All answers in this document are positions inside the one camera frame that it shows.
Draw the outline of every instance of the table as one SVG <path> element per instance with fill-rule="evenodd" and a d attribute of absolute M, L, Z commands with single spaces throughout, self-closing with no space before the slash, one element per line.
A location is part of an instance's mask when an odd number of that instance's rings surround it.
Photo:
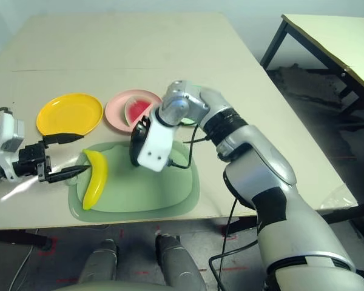
<path fill-rule="evenodd" d="M 282 18 L 261 66 L 267 69 L 285 36 L 290 34 L 347 85 L 341 98 L 351 91 L 358 95 L 341 115 L 364 109 L 364 18 L 289 14 Z"/>
<path fill-rule="evenodd" d="M 24 144 L 41 139 L 36 116 L 54 97 L 69 92 L 96 96 L 104 105 L 116 93 L 146 89 L 162 96 L 176 79 L 213 87 L 248 123 L 255 124 L 292 164 L 298 189 L 315 209 L 339 209 L 356 200 L 265 71 L 219 13 L 112 13 L 35 16 L 0 54 L 0 106 L 25 121 Z M 179 129 L 187 140 L 192 129 Z M 197 138 L 203 137 L 198 132 Z M 75 163 L 80 151 L 100 141 L 128 140 L 104 121 L 84 139 L 48 149 L 53 166 Z M 200 200 L 185 215 L 167 219 L 228 216 L 234 197 L 222 181 L 225 164 L 215 147 L 194 148 Z M 241 205 L 235 216 L 255 215 Z M 118 223 L 126 221 L 106 221 Z M 67 186 L 0 183 L 0 229 L 81 226 L 67 202 Z"/>

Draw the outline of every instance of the gray floor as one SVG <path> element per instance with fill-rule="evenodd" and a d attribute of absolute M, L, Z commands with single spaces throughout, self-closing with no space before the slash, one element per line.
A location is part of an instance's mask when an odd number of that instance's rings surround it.
<path fill-rule="evenodd" d="M 342 87 L 333 80 L 337 89 Z M 334 116 L 339 109 L 296 98 L 282 92 L 305 125 L 310 128 L 339 174 L 359 201 L 364 201 L 364 130 L 357 132 L 332 132 L 321 130 L 318 121 Z M 349 96 L 344 103 L 349 104 Z M 357 112 L 364 119 L 364 112 Z M 155 234 L 180 235 L 181 242 L 190 251 L 198 265 L 208 290 L 216 290 L 207 259 L 221 250 L 223 237 L 219 226 L 226 220 L 199 220 L 180 222 L 149 222 L 114 226 L 42 229 L 42 235 L 56 239 L 53 251 L 34 250 L 21 272 L 13 290 L 53 290 L 74 284 L 87 256 L 104 238 L 113 238 L 120 248 L 118 279 L 124 281 L 164 284 L 160 268 L 155 261 Z M 351 258 L 364 270 L 364 239 L 348 222 L 332 225 Z M 255 230 L 240 232 L 227 241 L 227 249 L 241 247 L 256 237 Z M 28 247 L 0 243 L 0 290 L 7 290 Z M 261 290 L 265 278 L 258 247 L 230 256 L 224 263 L 223 281 L 229 290 Z"/>

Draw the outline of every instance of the toy banana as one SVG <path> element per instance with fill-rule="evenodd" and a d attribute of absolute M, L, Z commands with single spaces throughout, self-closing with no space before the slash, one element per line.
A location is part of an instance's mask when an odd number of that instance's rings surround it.
<path fill-rule="evenodd" d="M 89 210 L 99 200 L 108 176 L 108 163 L 105 156 L 94 150 L 83 150 L 92 165 L 92 177 L 83 200 L 83 209 Z"/>

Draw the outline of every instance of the green tray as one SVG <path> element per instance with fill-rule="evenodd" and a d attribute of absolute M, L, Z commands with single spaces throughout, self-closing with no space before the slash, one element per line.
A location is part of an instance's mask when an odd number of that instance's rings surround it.
<path fill-rule="evenodd" d="M 125 150 L 127 152 L 125 155 L 122 156 L 120 163 L 124 163 L 126 167 L 130 167 L 130 165 L 127 164 L 130 163 L 128 156 L 129 154 L 128 141 L 96 144 L 89 147 L 89 150 L 97 150 L 99 152 L 105 152 L 109 151 L 110 149 L 116 146 L 125 147 Z M 189 157 L 189 150 L 182 143 L 174 142 L 171 157 L 175 160 L 175 162 L 178 162 L 180 164 L 185 164 L 187 163 L 187 159 Z M 86 156 L 84 154 L 81 154 L 76 164 L 87 164 L 87 163 L 88 161 Z M 164 177 L 168 181 L 173 181 L 172 185 L 175 186 L 177 190 L 182 189 L 180 197 L 167 196 L 167 194 L 171 191 L 171 189 L 173 189 L 170 185 L 159 186 L 159 190 L 167 192 L 166 195 L 165 194 L 163 194 L 163 196 L 157 195 L 157 193 L 153 193 L 152 195 L 154 200 L 157 200 L 160 197 L 162 197 L 162 202 L 160 203 L 161 208 L 154 209 L 154 207 L 156 208 L 156 205 L 151 204 L 153 199 L 151 199 L 151 197 L 145 197 L 142 195 L 141 199 L 144 200 L 147 199 L 146 201 L 147 203 L 149 203 L 149 205 L 145 207 L 146 205 L 144 205 L 143 201 L 141 201 L 140 203 L 138 203 L 138 207 L 135 210 L 135 204 L 133 204 L 132 202 L 126 201 L 125 199 L 119 199 L 118 196 L 115 197 L 110 195 L 110 190 L 114 189 L 115 187 L 115 186 L 111 187 L 112 183 L 115 182 L 115 180 L 111 180 L 109 183 L 107 180 L 107 185 L 105 189 L 107 189 L 108 191 L 106 193 L 109 194 L 104 195 L 103 193 L 100 197 L 99 202 L 93 207 L 94 209 L 83 210 L 82 197 L 85 189 L 85 187 L 83 186 L 83 182 L 88 181 L 90 179 L 90 171 L 86 171 L 85 173 L 79 175 L 77 180 L 69 181 L 70 184 L 69 209 L 72 215 L 78 220 L 86 222 L 112 222 L 112 221 L 151 219 L 151 218 L 155 219 L 155 218 L 182 215 L 192 210 L 197 205 L 200 194 L 200 183 L 198 179 L 197 168 L 193 161 L 191 167 L 187 170 L 181 170 L 177 168 L 167 168 L 164 169 L 161 173 L 155 173 L 155 172 L 148 173 L 147 172 L 149 171 L 148 169 L 139 167 L 135 168 L 134 171 L 137 171 L 135 172 L 135 175 L 141 172 L 143 173 L 143 176 L 148 177 L 152 175 L 152 179 L 156 179 L 158 177 L 157 175 L 165 175 Z M 145 187 L 143 186 L 146 186 L 146 184 L 149 186 L 152 185 L 153 188 L 157 186 L 156 184 L 151 184 L 151 180 L 147 180 L 147 182 L 144 180 L 144 182 L 142 181 L 142 183 L 130 183 L 130 185 L 132 185 L 131 190 L 134 191 L 134 193 L 137 193 L 137 191 L 140 190 L 145 190 Z"/>

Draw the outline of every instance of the red watermelon flesh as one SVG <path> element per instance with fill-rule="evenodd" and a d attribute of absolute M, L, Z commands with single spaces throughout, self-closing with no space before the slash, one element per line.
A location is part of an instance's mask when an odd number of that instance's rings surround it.
<path fill-rule="evenodd" d="M 124 116 L 128 125 L 134 123 L 150 105 L 151 102 L 146 99 L 128 100 L 124 108 Z"/>

